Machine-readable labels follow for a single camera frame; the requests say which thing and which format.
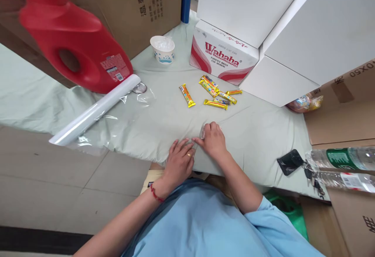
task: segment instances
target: white paper cup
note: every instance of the white paper cup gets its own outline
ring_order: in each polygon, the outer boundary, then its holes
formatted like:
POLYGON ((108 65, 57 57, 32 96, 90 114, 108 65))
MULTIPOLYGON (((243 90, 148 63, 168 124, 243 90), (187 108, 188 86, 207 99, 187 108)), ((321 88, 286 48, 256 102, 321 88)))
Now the white paper cup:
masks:
POLYGON ((154 49, 155 59, 162 64, 171 64, 175 59, 175 43, 172 39, 165 36, 153 36, 150 44, 154 49))

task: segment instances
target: plastic bottle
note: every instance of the plastic bottle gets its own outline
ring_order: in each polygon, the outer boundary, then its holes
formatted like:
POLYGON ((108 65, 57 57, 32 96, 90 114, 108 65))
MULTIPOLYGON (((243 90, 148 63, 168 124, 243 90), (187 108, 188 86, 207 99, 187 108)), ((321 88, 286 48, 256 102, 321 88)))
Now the plastic bottle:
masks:
POLYGON ((320 168, 375 170, 375 147, 311 150, 306 160, 320 168))
POLYGON ((26 0, 19 19, 54 68, 82 87, 107 94, 133 73, 101 21, 69 0, 26 0))
POLYGON ((375 193, 375 176, 369 174, 317 171, 316 175, 328 187, 375 193))

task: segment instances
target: red string bracelet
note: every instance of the red string bracelet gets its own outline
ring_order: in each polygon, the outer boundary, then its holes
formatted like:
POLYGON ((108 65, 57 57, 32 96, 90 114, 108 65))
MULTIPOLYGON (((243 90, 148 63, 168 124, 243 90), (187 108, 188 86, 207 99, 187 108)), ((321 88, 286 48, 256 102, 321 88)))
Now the red string bracelet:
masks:
POLYGON ((152 194, 154 195, 154 198, 155 198, 157 201, 163 203, 163 202, 164 202, 164 199, 158 197, 158 196, 155 194, 155 188, 152 187, 152 184, 151 184, 150 188, 151 188, 151 192, 152 192, 152 194))

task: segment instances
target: white box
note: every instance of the white box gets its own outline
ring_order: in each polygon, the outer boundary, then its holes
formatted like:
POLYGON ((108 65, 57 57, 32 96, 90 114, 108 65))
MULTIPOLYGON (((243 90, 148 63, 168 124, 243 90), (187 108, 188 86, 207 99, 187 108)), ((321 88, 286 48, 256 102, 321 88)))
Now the white box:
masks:
POLYGON ((258 98, 282 107, 319 87, 318 84, 283 66, 259 48, 259 62, 239 87, 258 98))
POLYGON ((195 25, 192 66, 238 85, 258 59, 258 49, 202 20, 195 25))
POLYGON ((198 18, 259 48, 293 0, 199 0, 198 18))
POLYGON ((375 0, 294 0, 266 56, 322 85, 375 57, 375 0))

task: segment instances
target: hand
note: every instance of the hand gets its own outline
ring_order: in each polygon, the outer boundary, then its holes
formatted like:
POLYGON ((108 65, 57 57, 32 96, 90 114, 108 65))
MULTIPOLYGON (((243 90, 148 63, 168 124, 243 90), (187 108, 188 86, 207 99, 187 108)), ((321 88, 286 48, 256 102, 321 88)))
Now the hand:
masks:
POLYGON ((186 138, 178 143, 177 139, 169 149, 161 180, 170 192, 182 184, 190 176, 193 169, 195 149, 192 147, 194 143, 185 145, 188 141, 189 139, 186 138))
POLYGON ((204 140, 200 138, 192 140, 216 161, 228 154, 224 134, 216 122, 204 125, 204 133, 204 140))

